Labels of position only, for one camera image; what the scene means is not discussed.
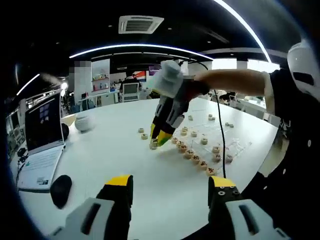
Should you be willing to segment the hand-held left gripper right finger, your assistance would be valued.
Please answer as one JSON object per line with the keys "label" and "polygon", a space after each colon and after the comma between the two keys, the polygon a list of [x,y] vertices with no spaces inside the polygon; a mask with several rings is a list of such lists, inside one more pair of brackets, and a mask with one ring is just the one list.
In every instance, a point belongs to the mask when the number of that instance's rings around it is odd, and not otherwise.
{"label": "hand-held left gripper right finger", "polygon": [[288,240],[254,201],[244,199],[229,179],[208,179],[208,232],[216,240]]}

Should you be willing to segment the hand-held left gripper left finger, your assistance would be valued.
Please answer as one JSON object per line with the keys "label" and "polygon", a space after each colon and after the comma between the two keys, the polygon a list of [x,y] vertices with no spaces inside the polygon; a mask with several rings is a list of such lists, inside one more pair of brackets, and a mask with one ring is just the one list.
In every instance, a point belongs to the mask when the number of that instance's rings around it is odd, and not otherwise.
{"label": "hand-held left gripper left finger", "polygon": [[126,240],[132,219],[133,176],[113,177],[96,197],[86,199],[66,218],[51,240]]}

